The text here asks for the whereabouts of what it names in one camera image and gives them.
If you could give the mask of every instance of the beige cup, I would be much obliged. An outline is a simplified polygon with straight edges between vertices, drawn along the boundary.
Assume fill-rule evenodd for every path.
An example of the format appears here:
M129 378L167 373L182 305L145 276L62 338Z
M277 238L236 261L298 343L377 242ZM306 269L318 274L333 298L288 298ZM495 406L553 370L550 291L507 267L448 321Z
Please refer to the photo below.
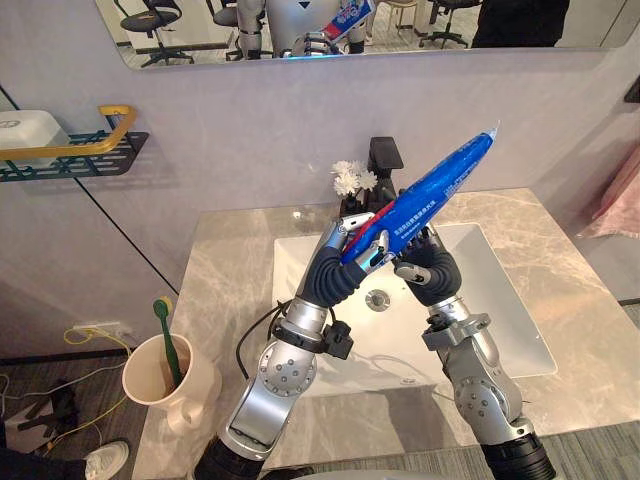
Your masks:
M183 375L178 388L171 391L173 379L162 335L150 338L131 354L122 372L122 387L134 402L167 412L169 428L183 435L198 428L205 407L213 408L222 378L189 340L174 333L171 338Z

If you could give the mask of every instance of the sink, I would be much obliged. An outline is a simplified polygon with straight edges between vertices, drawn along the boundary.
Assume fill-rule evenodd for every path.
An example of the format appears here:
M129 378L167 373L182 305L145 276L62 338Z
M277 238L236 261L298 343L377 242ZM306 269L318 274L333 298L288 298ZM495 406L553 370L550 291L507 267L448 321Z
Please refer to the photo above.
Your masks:
M547 375L556 364L479 225L438 228L462 272L459 294L471 313L488 313L490 332L511 377ZM274 242L273 302L292 298L319 235ZM447 381L440 360L422 341L428 327L426 307L393 273L388 263L334 307L351 326L354 346L347 360L318 355L315 381L305 396L342 395Z

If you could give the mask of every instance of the yellow cable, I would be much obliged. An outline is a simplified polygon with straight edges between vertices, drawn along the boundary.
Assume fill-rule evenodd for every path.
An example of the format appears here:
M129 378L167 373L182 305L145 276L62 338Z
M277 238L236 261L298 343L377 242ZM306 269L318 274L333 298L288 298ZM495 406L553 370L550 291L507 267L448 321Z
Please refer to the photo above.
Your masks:
M113 337L111 335L109 335L108 332L105 332L104 330L101 330L99 328L86 328L86 329L82 329L83 332L87 333L87 338L85 338L84 340L81 340L79 342L74 342L72 340L69 340L68 334L70 332L76 332L78 333L79 329L74 329L74 328L70 328L68 330L65 330L64 332L64 341L68 344L71 345L82 345L83 343L87 343L89 340L93 339L94 337L104 337L104 338L108 338L109 340L121 345L126 351L127 351L127 358L131 356L131 348L129 348L129 345L127 345L126 343L124 343L122 340L120 340L119 338ZM118 402L116 402L111 408L109 408L106 412L101 413L100 415L98 415L96 418L94 418L93 420L91 420L90 422L86 422L83 423L82 425L80 425L79 427L74 428L73 430L69 430L68 432L63 433L62 435L58 435L55 440L53 440L53 442L49 442L49 444L47 445L47 451L44 453L43 456L47 456L49 454L49 452L51 450L53 450L55 448L56 445L58 445L58 443L60 443L60 441L66 437L67 435L71 435L72 433L75 433L77 431L80 431L84 428L87 428L91 425L93 425L94 423L96 423L98 420L100 420L101 418L106 417L107 415L109 415L111 412L113 412L116 408L118 408L120 405L122 405L122 402L124 402L127 399L127 396L124 395L120 400L118 400Z

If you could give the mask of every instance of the shoe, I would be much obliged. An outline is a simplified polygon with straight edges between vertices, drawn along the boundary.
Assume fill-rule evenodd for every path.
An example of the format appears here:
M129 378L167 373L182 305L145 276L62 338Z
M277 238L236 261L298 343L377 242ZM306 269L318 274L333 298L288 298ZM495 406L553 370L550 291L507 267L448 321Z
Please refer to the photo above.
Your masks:
M109 480L129 458L129 445L123 441L107 443L84 457L87 461L87 480Z

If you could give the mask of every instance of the person's leg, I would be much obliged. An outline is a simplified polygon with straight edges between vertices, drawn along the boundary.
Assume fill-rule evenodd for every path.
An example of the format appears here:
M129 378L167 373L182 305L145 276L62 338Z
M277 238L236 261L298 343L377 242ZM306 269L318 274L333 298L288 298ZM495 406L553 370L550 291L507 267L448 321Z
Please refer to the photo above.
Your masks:
M0 448L3 480L85 480L84 460L52 460Z

